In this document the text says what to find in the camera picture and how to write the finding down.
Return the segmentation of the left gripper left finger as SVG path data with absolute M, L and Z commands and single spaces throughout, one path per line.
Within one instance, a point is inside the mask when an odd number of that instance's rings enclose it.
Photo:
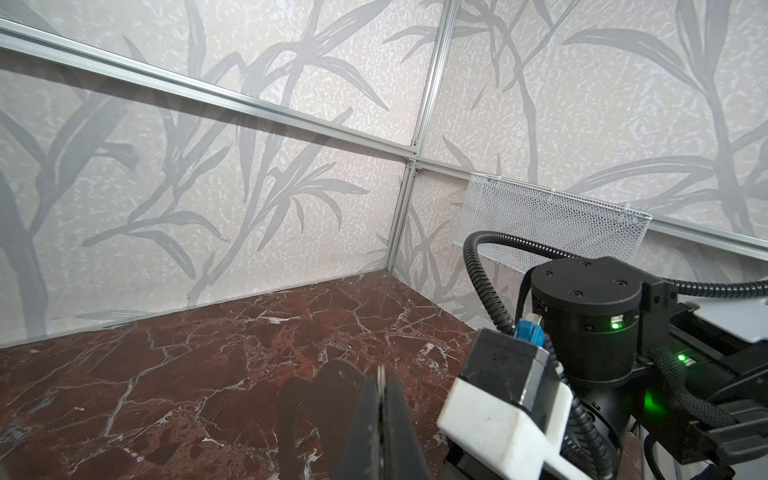
M 347 438 L 347 478 L 382 479 L 383 368 L 378 367 L 361 390 Z

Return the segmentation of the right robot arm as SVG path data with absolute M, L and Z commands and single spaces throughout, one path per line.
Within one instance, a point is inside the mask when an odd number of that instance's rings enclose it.
M 552 260 L 529 281 L 565 376 L 591 408 L 616 403 L 680 464 L 766 456 L 766 341 L 741 340 L 678 299 L 741 297 L 764 283 L 672 281 L 612 257 Z

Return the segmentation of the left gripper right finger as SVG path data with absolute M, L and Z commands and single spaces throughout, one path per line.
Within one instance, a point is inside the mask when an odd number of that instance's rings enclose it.
M 384 375 L 380 390 L 380 478 L 430 479 L 401 382 Z

